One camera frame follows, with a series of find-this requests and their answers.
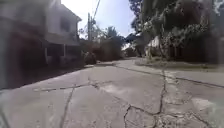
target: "house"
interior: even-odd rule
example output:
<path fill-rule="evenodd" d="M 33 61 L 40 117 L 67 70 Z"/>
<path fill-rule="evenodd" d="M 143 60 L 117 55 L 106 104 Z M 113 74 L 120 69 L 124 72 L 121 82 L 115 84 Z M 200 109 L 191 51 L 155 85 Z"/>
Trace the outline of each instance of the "house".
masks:
<path fill-rule="evenodd" d="M 79 21 L 60 0 L 1 2 L 0 89 L 24 85 L 48 64 L 80 60 Z"/>

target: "asphalt road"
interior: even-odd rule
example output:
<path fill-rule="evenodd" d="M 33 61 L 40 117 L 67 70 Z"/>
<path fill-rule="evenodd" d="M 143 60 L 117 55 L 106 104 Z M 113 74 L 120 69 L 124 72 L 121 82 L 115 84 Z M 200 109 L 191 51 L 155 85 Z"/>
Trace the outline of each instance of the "asphalt road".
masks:
<path fill-rule="evenodd" d="M 224 127 L 222 73 L 167 71 L 134 62 L 102 63 L 5 91 L 0 96 L 0 126 Z"/>

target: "cracked pavement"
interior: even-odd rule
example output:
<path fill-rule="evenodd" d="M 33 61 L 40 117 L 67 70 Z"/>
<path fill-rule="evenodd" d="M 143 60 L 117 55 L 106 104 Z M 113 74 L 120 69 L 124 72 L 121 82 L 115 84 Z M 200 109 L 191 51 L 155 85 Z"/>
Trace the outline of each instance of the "cracked pavement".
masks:
<path fill-rule="evenodd" d="M 208 73 L 197 82 L 195 72 L 185 79 L 182 71 L 139 67 L 134 61 L 99 64 L 5 91 L 0 127 L 224 127 L 224 88 L 207 84 Z"/>

